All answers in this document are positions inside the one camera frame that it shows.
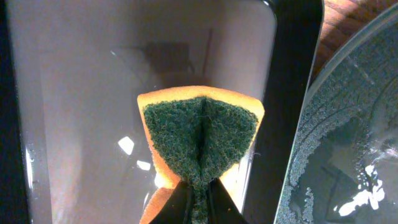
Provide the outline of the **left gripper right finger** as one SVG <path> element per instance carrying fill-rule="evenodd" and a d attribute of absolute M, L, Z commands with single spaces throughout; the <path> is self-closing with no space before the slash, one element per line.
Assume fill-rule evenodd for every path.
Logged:
<path fill-rule="evenodd" d="M 210 224 L 249 224 L 240 214 L 220 179 L 209 183 L 207 204 Z"/>

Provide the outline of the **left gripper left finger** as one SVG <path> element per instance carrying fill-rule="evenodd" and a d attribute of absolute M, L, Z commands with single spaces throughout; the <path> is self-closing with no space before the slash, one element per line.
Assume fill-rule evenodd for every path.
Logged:
<path fill-rule="evenodd" d="M 180 181 L 150 224 L 189 224 L 192 220 L 193 189 Z"/>

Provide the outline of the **yellow green scrub sponge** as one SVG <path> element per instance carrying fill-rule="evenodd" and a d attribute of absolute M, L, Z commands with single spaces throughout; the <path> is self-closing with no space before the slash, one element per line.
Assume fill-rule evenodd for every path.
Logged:
<path fill-rule="evenodd" d="M 256 98 L 209 86 L 180 86 L 137 97 L 156 173 L 165 184 L 155 191 L 141 223 L 155 219 L 185 182 L 193 190 L 189 223 L 209 223 L 206 188 L 226 175 L 252 146 L 264 107 Z"/>

